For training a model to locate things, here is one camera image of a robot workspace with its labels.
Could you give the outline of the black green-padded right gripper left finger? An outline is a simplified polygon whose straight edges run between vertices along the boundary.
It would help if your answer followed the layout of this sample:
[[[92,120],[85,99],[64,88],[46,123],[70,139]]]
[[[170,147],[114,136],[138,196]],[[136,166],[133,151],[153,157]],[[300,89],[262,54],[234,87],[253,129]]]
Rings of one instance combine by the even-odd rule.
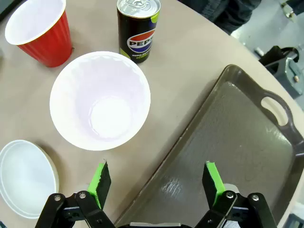
[[[89,228],[113,228],[114,224],[103,211],[111,178],[107,162],[99,164],[87,190],[65,197],[51,194],[35,225],[37,228],[72,228],[85,221]]]

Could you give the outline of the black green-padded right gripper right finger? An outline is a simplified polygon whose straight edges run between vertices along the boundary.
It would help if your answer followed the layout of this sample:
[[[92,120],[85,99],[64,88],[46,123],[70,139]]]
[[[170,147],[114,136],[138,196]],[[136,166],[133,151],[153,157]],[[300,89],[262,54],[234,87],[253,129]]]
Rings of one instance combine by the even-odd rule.
[[[275,228],[276,223],[263,194],[254,192],[247,197],[227,190],[217,167],[205,162],[202,185],[209,210],[197,228],[222,228],[226,221],[237,222],[241,228]]]

